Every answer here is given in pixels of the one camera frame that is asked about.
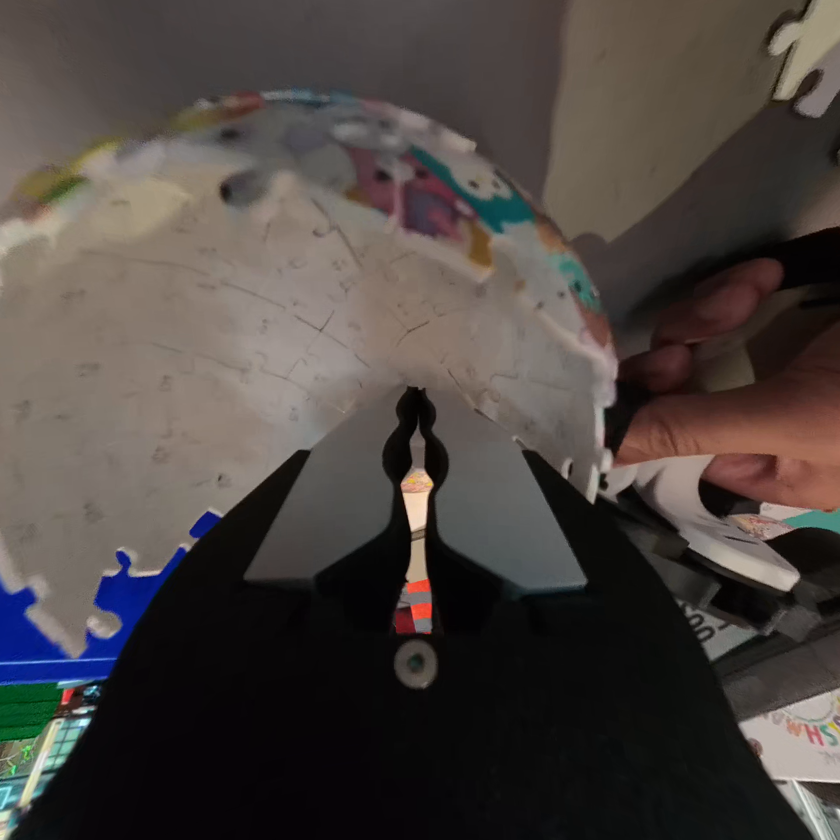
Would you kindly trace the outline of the person's left hand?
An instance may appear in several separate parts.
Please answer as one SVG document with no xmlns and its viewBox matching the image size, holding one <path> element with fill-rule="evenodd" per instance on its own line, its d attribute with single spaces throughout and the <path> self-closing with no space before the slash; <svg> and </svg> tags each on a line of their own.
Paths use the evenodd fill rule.
<svg viewBox="0 0 840 840">
<path fill-rule="evenodd" d="M 653 398 L 634 415 L 616 466 L 710 455 L 703 477 L 741 497 L 830 511 L 839 504 L 839 331 L 826 328 L 767 379 L 693 393 L 694 350 L 740 328 L 775 293 L 781 263 L 752 259 L 703 281 L 658 316 L 622 378 Z"/>
</svg>

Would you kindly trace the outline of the colourful puzzle ball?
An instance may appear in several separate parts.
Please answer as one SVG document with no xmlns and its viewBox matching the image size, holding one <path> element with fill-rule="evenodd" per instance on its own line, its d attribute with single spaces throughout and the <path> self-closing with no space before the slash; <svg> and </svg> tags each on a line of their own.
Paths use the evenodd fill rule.
<svg viewBox="0 0 840 840">
<path fill-rule="evenodd" d="M 476 142 L 305 89 L 199 101 L 2 198 L 2 583 L 69 654 L 129 552 L 399 385 L 461 394 L 593 501 L 617 361 L 553 220 Z"/>
</svg>

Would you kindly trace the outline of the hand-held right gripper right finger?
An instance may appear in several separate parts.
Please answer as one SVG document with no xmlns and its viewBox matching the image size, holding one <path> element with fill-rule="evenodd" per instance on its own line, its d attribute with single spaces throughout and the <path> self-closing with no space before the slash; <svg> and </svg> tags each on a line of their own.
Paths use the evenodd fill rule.
<svg viewBox="0 0 840 840">
<path fill-rule="evenodd" d="M 443 632 L 479 632 L 504 603 L 578 595 L 587 577 L 514 437 L 460 396 L 418 394 L 434 488 L 426 560 Z"/>
</svg>

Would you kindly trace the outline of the colourful puzzle box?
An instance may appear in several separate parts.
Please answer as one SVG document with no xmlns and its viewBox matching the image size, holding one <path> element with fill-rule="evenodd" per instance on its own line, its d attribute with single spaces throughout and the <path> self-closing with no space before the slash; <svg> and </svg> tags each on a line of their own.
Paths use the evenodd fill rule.
<svg viewBox="0 0 840 840">
<path fill-rule="evenodd" d="M 839 782 L 839 690 L 740 723 L 771 779 Z"/>
</svg>

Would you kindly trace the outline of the blue plastic bin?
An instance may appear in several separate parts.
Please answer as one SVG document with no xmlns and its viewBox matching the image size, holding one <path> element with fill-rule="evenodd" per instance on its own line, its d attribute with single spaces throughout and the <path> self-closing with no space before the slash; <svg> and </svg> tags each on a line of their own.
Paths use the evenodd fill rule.
<svg viewBox="0 0 840 840">
<path fill-rule="evenodd" d="M 79 655 L 69 654 L 32 616 L 39 604 L 35 590 L 24 585 L 12 591 L 1 588 L 1 677 L 2 685 L 61 683 L 105 679 L 121 653 L 135 625 L 151 604 L 163 583 L 185 558 L 192 543 L 217 524 L 222 515 L 206 510 L 189 531 L 190 541 L 178 546 L 162 570 L 131 571 L 126 549 L 115 554 L 117 570 L 105 573 L 99 582 L 93 605 L 107 616 L 115 616 L 117 629 L 105 636 L 85 631 Z"/>
</svg>

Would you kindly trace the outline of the puzzle instruction leaflet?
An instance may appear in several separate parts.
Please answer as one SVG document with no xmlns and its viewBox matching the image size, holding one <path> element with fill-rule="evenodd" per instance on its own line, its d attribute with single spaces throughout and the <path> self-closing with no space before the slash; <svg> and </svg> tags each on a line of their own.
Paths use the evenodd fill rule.
<svg viewBox="0 0 840 840">
<path fill-rule="evenodd" d="M 425 529 L 427 506 L 434 483 L 425 469 L 413 467 L 402 480 L 401 490 L 412 532 Z"/>
</svg>

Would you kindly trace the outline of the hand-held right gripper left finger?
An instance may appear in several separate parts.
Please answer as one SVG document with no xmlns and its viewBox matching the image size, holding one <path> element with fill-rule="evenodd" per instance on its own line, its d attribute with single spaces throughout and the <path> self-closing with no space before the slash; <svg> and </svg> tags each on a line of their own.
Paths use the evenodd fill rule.
<svg viewBox="0 0 840 840">
<path fill-rule="evenodd" d="M 402 481 L 414 432 L 413 387 L 345 418 L 309 451 L 244 580 L 390 632 L 411 558 Z"/>
</svg>

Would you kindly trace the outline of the orange traffic cone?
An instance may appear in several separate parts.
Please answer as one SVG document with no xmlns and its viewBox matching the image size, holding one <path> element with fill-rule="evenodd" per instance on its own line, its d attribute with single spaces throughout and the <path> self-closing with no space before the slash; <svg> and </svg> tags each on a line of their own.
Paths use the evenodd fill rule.
<svg viewBox="0 0 840 840">
<path fill-rule="evenodd" d="M 433 632 L 433 594 L 428 578 L 404 584 L 396 604 L 393 627 L 398 635 L 426 635 Z"/>
</svg>

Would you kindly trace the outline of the puzzle piece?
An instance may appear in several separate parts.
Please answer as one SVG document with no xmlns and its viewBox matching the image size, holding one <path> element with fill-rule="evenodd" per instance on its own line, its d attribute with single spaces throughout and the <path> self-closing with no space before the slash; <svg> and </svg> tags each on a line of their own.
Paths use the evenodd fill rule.
<svg viewBox="0 0 840 840">
<path fill-rule="evenodd" d="M 772 101 L 821 118 L 839 92 L 839 2 L 809 2 L 800 17 L 773 31 L 766 50 L 784 58 Z"/>
</svg>

